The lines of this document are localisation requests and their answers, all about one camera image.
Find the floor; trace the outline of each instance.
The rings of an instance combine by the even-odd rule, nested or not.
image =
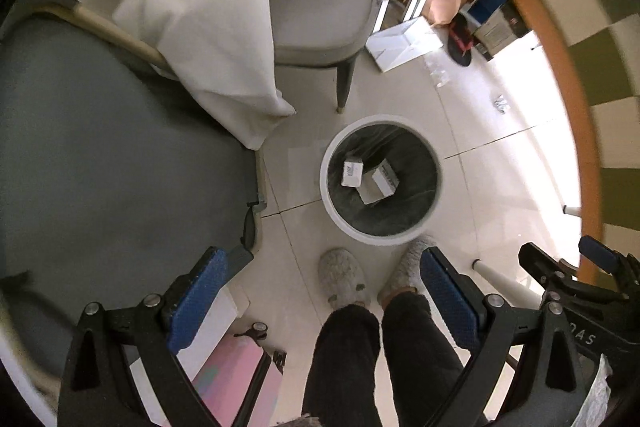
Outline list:
[[[276,129],[261,151],[268,186],[263,244],[237,277],[250,301],[242,325],[267,322],[268,344],[288,352],[274,423],[300,413],[315,339],[330,313],[316,277],[320,255],[329,248],[348,248],[377,292],[403,251],[357,243],[324,209],[320,162],[335,134],[353,121],[396,114],[424,131],[443,173],[429,232],[460,271],[470,273],[471,262],[480,258],[531,285],[517,264],[518,248],[527,241],[577,263],[580,219],[562,213],[564,204],[580,205],[574,142],[536,36],[514,42],[491,62],[474,54],[469,68],[453,63],[444,51],[434,52],[430,63],[446,72],[447,84],[436,88],[421,58],[382,74],[362,54],[342,115],[335,112],[333,71],[276,70],[276,84],[297,114]],[[493,104],[501,94],[511,106],[505,114]],[[372,311],[382,317],[379,306]],[[446,330],[439,317],[436,321]],[[458,351],[466,362],[468,353]],[[495,417],[512,375],[505,370],[486,410],[489,417]],[[395,426],[382,357],[377,377],[380,416],[385,426]]]

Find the foot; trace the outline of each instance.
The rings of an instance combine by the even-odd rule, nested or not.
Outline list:
[[[433,237],[423,235],[409,244],[400,263],[378,294],[378,302],[385,309],[391,299],[403,292],[423,293],[426,291],[420,277],[420,258],[428,247],[434,247]]]
[[[320,258],[318,278],[326,300],[334,310],[349,304],[369,306],[371,297],[362,268],[353,254],[344,248],[329,250]]]

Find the slipper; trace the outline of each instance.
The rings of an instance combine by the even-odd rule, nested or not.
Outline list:
[[[371,297],[362,268],[353,254],[344,248],[329,250],[320,258],[318,278],[326,300],[334,310],[355,303],[369,306]]]
[[[434,247],[435,244],[435,240],[429,235],[418,237],[409,244],[396,269],[378,294],[378,302],[381,306],[389,295],[400,288],[415,288],[417,293],[427,291],[420,276],[420,259],[422,252],[429,247]]]
[[[447,51],[449,56],[460,66],[468,67],[471,64],[471,48],[474,47],[474,38],[466,23],[465,17],[458,13],[449,24],[449,40]]]

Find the trash bag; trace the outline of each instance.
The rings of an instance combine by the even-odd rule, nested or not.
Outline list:
[[[396,192],[364,204],[356,188],[340,185],[348,157],[361,158],[364,172],[386,159],[398,176]],[[329,161],[327,178],[329,197],[340,217],[359,232],[377,237],[397,235],[420,223],[440,186],[431,148],[412,131],[391,123],[362,127],[345,138]]]

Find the person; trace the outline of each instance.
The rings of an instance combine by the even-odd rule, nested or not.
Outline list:
[[[378,294],[382,339],[400,427],[423,427],[444,402],[462,363],[431,318],[420,277],[422,252],[434,241],[409,245]],[[302,412],[322,427],[382,427],[374,402],[379,324],[368,309],[362,268],[344,248],[326,252],[318,276],[334,309],[318,335]],[[484,425],[481,419],[478,425]]]

